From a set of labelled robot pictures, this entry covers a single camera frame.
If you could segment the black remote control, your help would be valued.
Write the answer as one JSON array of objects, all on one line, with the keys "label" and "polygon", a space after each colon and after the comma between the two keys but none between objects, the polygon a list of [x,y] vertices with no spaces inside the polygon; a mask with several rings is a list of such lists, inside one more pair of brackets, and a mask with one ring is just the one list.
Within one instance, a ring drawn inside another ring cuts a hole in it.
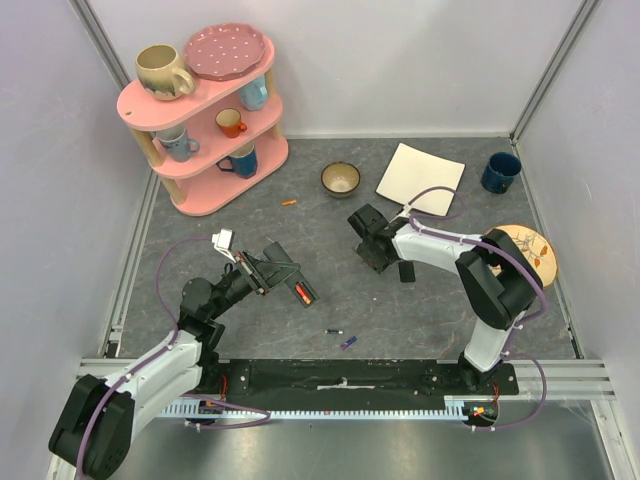
[{"label": "black remote control", "polygon": [[304,308],[309,308],[318,300],[314,288],[302,273],[301,266],[291,259],[279,242],[272,242],[263,253],[269,262],[276,265],[279,273],[284,275],[283,282]]}]

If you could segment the red orange battery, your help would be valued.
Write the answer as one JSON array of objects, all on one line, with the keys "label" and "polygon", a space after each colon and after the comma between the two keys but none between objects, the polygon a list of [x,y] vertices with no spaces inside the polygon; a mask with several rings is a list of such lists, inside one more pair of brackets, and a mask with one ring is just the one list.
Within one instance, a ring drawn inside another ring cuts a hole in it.
[{"label": "red orange battery", "polygon": [[310,305],[313,303],[313,298],[309,295],[302,284],[296,284],[295,291],[305,305]]}]

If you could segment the black battery cover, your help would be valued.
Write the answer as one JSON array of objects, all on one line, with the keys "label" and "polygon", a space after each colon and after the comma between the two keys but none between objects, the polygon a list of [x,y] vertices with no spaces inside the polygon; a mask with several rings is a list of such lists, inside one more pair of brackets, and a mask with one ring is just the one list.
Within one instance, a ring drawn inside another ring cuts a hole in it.
[{"label": "black battery cover", "polygon": [[411,261],[402,261],[398,264],[401,283],[414,283],[416,281],[415,267]]}]

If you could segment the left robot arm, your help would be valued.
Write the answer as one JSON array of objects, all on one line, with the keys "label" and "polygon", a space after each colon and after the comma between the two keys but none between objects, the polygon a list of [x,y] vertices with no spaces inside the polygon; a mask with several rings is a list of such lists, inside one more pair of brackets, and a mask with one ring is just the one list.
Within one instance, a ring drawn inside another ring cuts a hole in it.
[{"label": "left robot arm", "polygon": [[235,254],[217,283],[188,281],[172,332],[121,370],[76,381],[48,442],[49,451],[93,479],[111,477],[135,437],[185,393],[208,393],[219,382],[217,344],[225,330],[217,319],[252,293],[285,284],[303,307],[316,292],[277,242],[256,258]]}]

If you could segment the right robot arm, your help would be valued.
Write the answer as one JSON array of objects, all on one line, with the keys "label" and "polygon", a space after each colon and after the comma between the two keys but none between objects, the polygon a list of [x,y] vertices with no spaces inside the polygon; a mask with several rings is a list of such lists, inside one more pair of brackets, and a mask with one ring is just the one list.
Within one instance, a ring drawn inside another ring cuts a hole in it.
[{"label": "right robot arm", "polygon": [[494,381],[514,326],[536,299],[546,307],[543,282],[511,237],[497,228],[485,235],[432,229],[418,214],[389,221],[369,204],[348,223],[361,239],[356,253],[377,273],[397,264],[400,281],[411,283],[414,265],[421,263],[459,277],[476,323],[457,377],[465,391],[483,392]]}]

